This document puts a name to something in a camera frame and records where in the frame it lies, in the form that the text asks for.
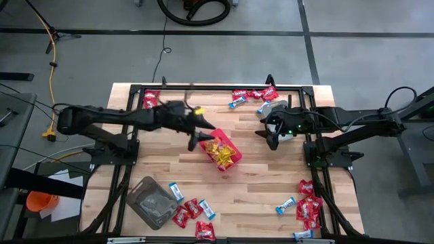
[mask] wooden table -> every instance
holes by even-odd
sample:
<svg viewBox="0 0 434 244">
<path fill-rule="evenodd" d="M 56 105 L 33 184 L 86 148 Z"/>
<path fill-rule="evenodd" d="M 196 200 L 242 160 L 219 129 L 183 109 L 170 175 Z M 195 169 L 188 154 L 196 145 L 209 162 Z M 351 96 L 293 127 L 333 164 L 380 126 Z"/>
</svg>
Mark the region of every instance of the wooden table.
<svg viewBox="0 0 434 244">
<path fill-rule="evenodd" d="M 108 101 L 108 108 L 125 109 L 130 83 L 115 83 Z M 317 106 L 334 106 L 332 88 L 328 85 L 314 86 Z M 299 106 L 294 92 L 279 92 L 278 100 L 292 96 L 292 106 Z M 162 91 L 160 98 L 182 100 L 183 91 Z M 140 152 L 133 167 L 130 180 L 132 189 L 143 177 L 152 176 L 168 192 L 170 182 L 177 182 L 186 200 L 206 199 L 216 212 L 212 220 L 217 237 L 292 237 L 293 232 L 303 231 L 302 221 L 296 220 L 295 208 L 279 216 L 275 207 L 289 197 L 303 199 L 298 194 L 301 179 L 311 180 L 302 152 L 304 136 L 279 145 L 271 151 L 265 140 L 254 131 L 263 129 L 256 109 L 262 100 L 251 100 L 235 110 L 228 107 L 229 91 L 195 91 L 191 106 L 205 109 L 206 119 L 223 129 L 233 144 L 243 154 L 238 165 L 221 173 L 210 163 L 200 147 L 187 150 L 189 137 L 168 129 L 139 132 Z M 112 133 L 120 133 L 121 126 L 104 125 Z M 83 202 L 81 229 L 89 226 L 97 216 L 109 195 L 113 166 L 103 165 L 90 179 Z M 357 197 L 349 173 L 341 168 L 330 168 L 330 177 L 337 206 L 359 232 L 363 232 Z M 111 229 L 117 215 L 117 205 L 112 215 Z M 325 207 L 328 228 L 332 231 L 330 211 Z M 206 221 L 205 214 L 196 220 Z M 150 229 L 127 205 L 122 226 L 122 235 L 192 237 L 196 220 L 189 220 L 181 229 L 172 221 L 160 230 Z"/>
</svg>

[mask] red candy wrapper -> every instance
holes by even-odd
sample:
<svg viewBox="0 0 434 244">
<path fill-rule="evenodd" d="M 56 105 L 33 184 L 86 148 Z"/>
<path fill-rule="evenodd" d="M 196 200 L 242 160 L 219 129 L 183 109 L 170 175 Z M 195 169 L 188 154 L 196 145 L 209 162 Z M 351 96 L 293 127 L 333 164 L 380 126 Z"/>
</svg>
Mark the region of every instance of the red candy wrapper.
<svg viewBox="0 0 434 244">
<path fill-rule="evenodd" d="M 232 91 L 232 101 L 235 101 L 236 99 L 240 97 L 244 97 L 246 100 L 249 99 L 249 93 L 247 90 L 240 89 L 240 90 L 233 90 Z"/>
<path fill-rule="evenodd" d="M 308 218 L 307 220 L 303 220 L 303 226 L 305 230 L 313 230 L 321 227 L 318 222 L 318 218 Z"/>
<path fill-rule="evenodd" d="M 197 204 L 197 199 L 191 199 L 190 201 L 185 202 L 185 207 L 190 212 L 192 219 L 197 218 L 203 212 L 203 208 Z"/>
<path fill-rule="evenodd" d="M 253 90 L 253 91 L 249 92 L 249 97 L 254 98 L 254 99 L 259 99 L 262 97 L 262 92 Z"/>
<path fill-rule="evenodd" d="M 158 105 L 158 97 L 160 96 L 160 91 L 144 91 L 143 105 L 144 108 L 153 108 Z"/>
<path fill-rule="evenodd" d="M 316 220 L 319 210 L 323 205 L 323 199 L 314 195 L 307 196 L 303 200 L 297 202 L 296 219 L 297 220 Z"/>
<path fill-rule="evenodd" d="M 187 220 L 191 218 L 190 212 L 183 206 L 179 206 L 172 220 L 181 228 L 185 228 Z"/>
<path fill-rule="evenodd" d="M 196 238 L 199 240 L 215 241 L 216 235 L 214 234 L 214 227 L 212 224 L 206 224 L 205 222 L 196 222 Z"/>
<path fill-rule="evenodd" d="M 276 88 L 273 86 L 270 86 L 262 91 L 262 99 L 265 101 L 271 101 L 275 98 L 278 98 L 279 94 L 276 91 Z"/>
<path fill-rule="evenodd" d="M 303 195 L 311 195 L 313 193 L 313 181 L 309 180 L 306 182 L 306 180 L 301 180 L 298 189 Z"/>
</svg>

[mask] red plastic bowl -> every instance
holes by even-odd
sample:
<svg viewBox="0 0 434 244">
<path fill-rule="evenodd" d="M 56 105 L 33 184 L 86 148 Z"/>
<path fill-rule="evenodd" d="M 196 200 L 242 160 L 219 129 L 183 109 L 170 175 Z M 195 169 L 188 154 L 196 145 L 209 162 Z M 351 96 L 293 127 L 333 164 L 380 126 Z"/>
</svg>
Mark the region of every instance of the red plastic bowl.
<svg viewBox="0 0 434 244">
<path fill-rule="evenodd" d="M 226 170 L 228 170 L 230 167 L 232 167 L 234 164 L 236 164 L 238 161 L 241 160 L 243 155 L 238 151 L 238 149 L 235 147 L 235 145 L 231 142 L 231 140 L 224 134 L 224 132 L 221 129 L 216 129 L 213 132 L 211 132 L 211 136 L 214 136 L 215 138 L 220 138 L 220 140 L 222 140 L 222 142 L 224 142 L 225 144 L 228 144 L 236 152 L 235 155 L 231 156 L 233 164 L 229 165 L 226 168 Z M 200 147 L 202 147 L 203 151 L 205 151 L 205 153 L 206 153 L 205 144 L 206 144 L 206 142 L 200 142 L 199 143 Z M 211 159 L 211 161 L 213 163 L 215 163 L 213 158 L 211 157 L 211 155 L 209 155 L 207 153 L 206 153 L 206 155 L 208 155 L 208 157 Z M 221 172 L 226 171 L 226 170 L 223 170 L 219 167 L 217 167 L 217 169 L 220 170 Z"/>
</svg>

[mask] gray floor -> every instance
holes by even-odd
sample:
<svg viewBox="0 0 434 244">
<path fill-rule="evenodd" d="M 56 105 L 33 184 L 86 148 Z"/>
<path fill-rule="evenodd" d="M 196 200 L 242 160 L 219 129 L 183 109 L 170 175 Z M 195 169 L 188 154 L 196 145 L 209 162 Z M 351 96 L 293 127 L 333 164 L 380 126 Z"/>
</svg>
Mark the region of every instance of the gray floor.
<svg viewBox="0 0 434 244">
<path fill-rule="evenodd" d="M 180 10 L 179 1 L 170 0 Z M 58 28 L 110 28 L 161 30 L 164 16 L 155 1 L 137 8 L 130 0 L 33 0 Z M 433 32 L 434 2 L 429 0 L 305 0 L 311 31 Z M 198 18 L 220 11 L 209 3 Z M 0 26 L 41 28 L 22 0 L 14 0 L 0 13 Z M 237 9 L 221 23 L 188 28 L 172 22 L 168 30 L 301 31 L 296 0 L 240 0 Z M 54 77 L 57 102 L 105 106 L 114 82 L 149 82 L 161 50 L 162 36 L 86 35 L 60 42 Z M 379 108 L 387 94 L 400 85 L 418 92 L 430 88 L 434 77 L 432 39 L 313 38 L 322 85 L 331 85 L 338 106 L 347 109 Z M 51 55 L 44 51 L 46 35 L 0 34 L 0 70 L 35 74 L 31 83 L 4 82 L 22 92 L 35 92 L 50 103 L 48 76 Z M 302 37 L 167 36 L 173 49 L 163 55 L 157 81 L 263 83 L 272 73 L 278 83 L 312 84 Z M 402 92 L 391 100 L 399 108 L 410 99 Z M 88 143 L 73 136 L 66 143 L 41 138 L 50 120 L 38 110 L 31 119 L 22 146 L 50 154 Z M 354 144 L 364 158 L 354 166 L 359 206 L 366 233 L 372 237 L 434 242 L 434 198 L 405 201 L 397 190 L 414 182 L 394 138 L 372 138 Z M 21 152 L 15 166 L 35 160 Z"/>
</svg>

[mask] orange bucket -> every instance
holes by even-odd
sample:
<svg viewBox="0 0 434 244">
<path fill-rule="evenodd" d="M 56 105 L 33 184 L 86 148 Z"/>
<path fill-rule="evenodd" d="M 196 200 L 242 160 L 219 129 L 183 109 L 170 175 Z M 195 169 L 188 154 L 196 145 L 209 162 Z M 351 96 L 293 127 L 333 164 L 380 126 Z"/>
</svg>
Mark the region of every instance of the orange bucket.
<svg viewBox="0 0 434 244">
<path fill-rule="evenodd" d="M 27 196 L 26 206 L 28 210 L 39 212 L 43 209 L 52 209 L 59 204 L 59 196 L 44 192 L 30 192 Z"/>
</svg>

